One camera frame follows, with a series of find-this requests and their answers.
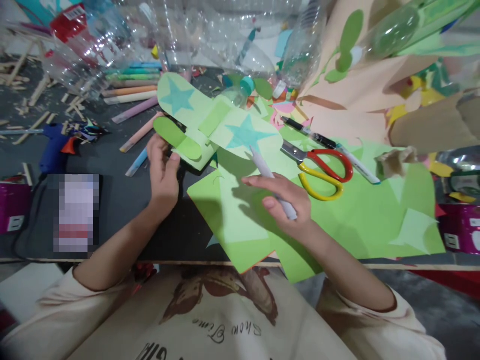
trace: child's right hand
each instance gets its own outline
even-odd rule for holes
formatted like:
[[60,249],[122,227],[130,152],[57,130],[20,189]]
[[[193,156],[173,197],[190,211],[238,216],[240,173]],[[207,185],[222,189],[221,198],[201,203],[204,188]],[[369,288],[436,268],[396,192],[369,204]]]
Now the child's right hand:
[[275,197],[267,196],[263,199],[263,206],[276,220],[278,227],[285,234],[305,244],[312,238],[313,233],[320,230],[317,223],[312,220],[312,203],[309,194],[303,187],[295,185],[285,176],[277,173],[274,176],[275,178],[260,175],[244,177],[242,182],[248,186],[269,190],[291,203],[297,213],[296,220],[289,220],[282,205]]

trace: hand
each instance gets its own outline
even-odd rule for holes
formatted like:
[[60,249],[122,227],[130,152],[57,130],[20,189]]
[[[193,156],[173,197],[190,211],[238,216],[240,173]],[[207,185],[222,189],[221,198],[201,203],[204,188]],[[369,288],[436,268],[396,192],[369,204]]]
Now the hand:
[[180,155],[172,153],[167,161],[165,152],[169,144],[157,133],[146,146],[150,160],[151,200],[150,207],[165,219],[173,210],[179,199],[179,182],[177,171],[180,167]]
[[277,173],[274,173],[274,176],[275,178],[259,175],[244,177],[242,182],[248,186],[270,190],[291,203],[297,213],[296,220],[289,220],[282,205],[275,197],[267,196],[263,199],[263,206],[276,220],[278,227],[285,234],[305,244],[312,238],[312,233],[321,231],[317,223],[312,220],[312,203],[309,194],[303,187],[295,185],[285,176]]

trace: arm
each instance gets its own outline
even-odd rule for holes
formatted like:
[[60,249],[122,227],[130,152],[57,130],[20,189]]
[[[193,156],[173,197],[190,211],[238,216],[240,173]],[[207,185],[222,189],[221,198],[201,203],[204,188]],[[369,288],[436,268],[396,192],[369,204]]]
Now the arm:
[[284,176],[275,174],[275,177],[250,176],[242,181],[248,186],[270,190],[293,205],[297,220],[287,218],[275,197],[263,199],[263,206],[275,218],[278,227],[311,253],[344,298],[378,312],[394,310],[396,298],[390,288],[312,220],[312,205],[307,192]]
[[104,291],[118,284],[177,204],[180,156],[173,153],[165,163],[167,147],[168,144],[157,134],[147,145],[152,194],[147,208],[73,271],[75,279],[87,289]]

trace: scissor handle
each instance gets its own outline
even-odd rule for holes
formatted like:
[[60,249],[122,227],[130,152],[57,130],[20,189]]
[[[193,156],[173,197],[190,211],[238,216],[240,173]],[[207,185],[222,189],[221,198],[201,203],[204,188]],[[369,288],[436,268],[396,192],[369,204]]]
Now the scissor handle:
[[304,173],[301,173],[300,175],[298,175],[298,177],[300,178],[300,182],[301,182],[302,186],[305,188],[306,192],[312,198],[315,198],[315,199],[320,200],[320,201],[333,201],[333,200],[336,200],[339,197],[341,197],[342,194],[344,193],[344,185],[340,181],[335,180],[333,177],[327,176],[324,173],[313,170],[313,169],[309,168],[308,166],[306,166],[303,162],[300,165],[298,165],[298,167],[304,173],[307,173],[307,174],[312,175],[316,178],[322,179],[322,180],[326,181],[327,183],[332,184],[333,186],[336,187],[336,193],[333,194],[332,196],[320,195],[318,192],[316,192],[310,186],[310,183],[307,180],[307,176]]
[[[319,155],[332,155],[339,159],[343,166],[345,167],[345,177],[340,177],[335,171],[333,171],[330,166],[328,166],[325,161],[323,161]],[[331,149],[315,149],[311,150],[307,153],[307,157],[318,164],[318,166],[326,172],[326,174],[334,178],[335,180],[341,183],[348,183],[352,180],[354,176],[354,168],[352,167],[352,163],[350,162],[349,158],[346,157],[339,151],[331,150]]]

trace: blue bottle cap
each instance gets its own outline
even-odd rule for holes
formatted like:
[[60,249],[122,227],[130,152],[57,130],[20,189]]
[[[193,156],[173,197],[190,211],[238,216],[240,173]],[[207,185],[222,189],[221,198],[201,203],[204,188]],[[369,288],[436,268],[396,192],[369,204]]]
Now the blue bottle cap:
[[254,83],[253,79],[249,76],[245,76],[240,81],[240,86],[244,87],[247,90],[248,96],[252,95],[252,93],[255,90],[255,83]]

